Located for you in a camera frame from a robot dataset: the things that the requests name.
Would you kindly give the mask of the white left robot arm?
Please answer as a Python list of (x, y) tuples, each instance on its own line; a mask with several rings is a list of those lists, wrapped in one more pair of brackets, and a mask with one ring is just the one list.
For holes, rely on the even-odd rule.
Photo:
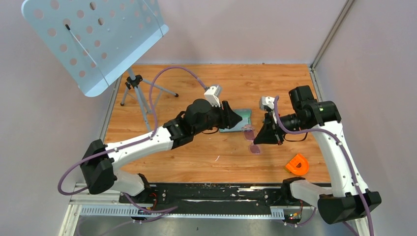
[(242, 117), (227, 101), (220, 107), (205, 99), (196, 99), (174, 119), (155, 131), (119, 143), (105, 144), (101, 139), (90, 143), (80, 168), (90, 194), (117, 190), (132, 196), (137, 202), (150, 199), (150, 189), (143, 174), (121, 170), (124, 165), (148, 155), (172, 150), (193, 141), (194, 136), (214, 128), (232, 129)]

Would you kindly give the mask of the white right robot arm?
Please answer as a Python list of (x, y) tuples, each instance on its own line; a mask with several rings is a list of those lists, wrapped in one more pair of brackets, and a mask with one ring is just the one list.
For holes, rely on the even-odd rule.
[(308, 203), (317, 208), (328, 224), (369, 218), (382, 199), (377, 191), (369, 189), (354, 163), (336, 104), (318, 101), (309, 86), (292, 89), (289, 97), (294, 112), (285, 116), (278, 113), (278, 97), (260, 98), (259, 107), (265, 111), (265, 118), (254, 144), (281, 145), (287, 134), (313, 135), (325, 160), (331, 189), (302, 177), (288, 178), (282, 182), (283, 203)]

